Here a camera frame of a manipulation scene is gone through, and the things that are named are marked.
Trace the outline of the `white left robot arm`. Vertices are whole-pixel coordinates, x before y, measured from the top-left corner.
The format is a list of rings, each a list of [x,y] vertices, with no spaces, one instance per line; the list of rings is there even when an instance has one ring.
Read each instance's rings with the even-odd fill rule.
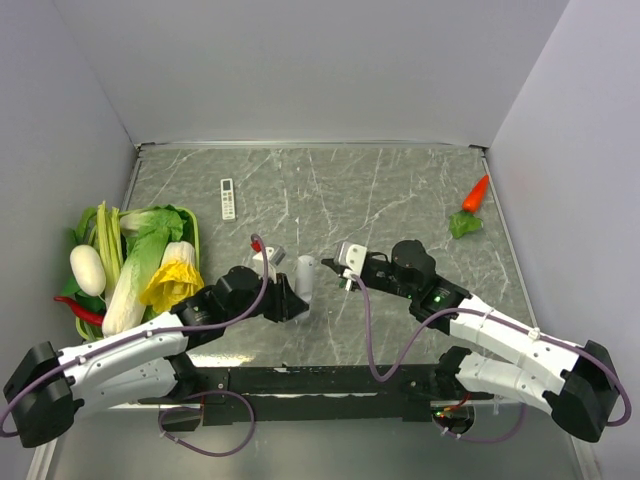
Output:
[[[303,261],[290,283],[237,266],[169,311],[121,334],[56,350],[30,348],[3,388],[3,419],[25,448],[46,444],[83,416],[138,400],[192,398],[198,378],[187,351],[220,338],[236,318],[295,319],[309,309],[314,264]]]

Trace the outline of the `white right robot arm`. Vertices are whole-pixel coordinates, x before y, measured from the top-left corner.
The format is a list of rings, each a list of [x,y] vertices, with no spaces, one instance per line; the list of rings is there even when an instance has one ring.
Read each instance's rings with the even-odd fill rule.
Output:
[[[591,443],[600,440],[605,428],[629,421],[631,401],[604,346],[560,340],[497,311],[440,276],[420,241],[402,240],[390,254],[343,242],[322,263],[343,278],[346,290],[406,298],[422,329],[494,353],[493,358],[465,349],[446,354],[446,367],[436,375],[444,396],[459,398],[467,391],[518,401]]]

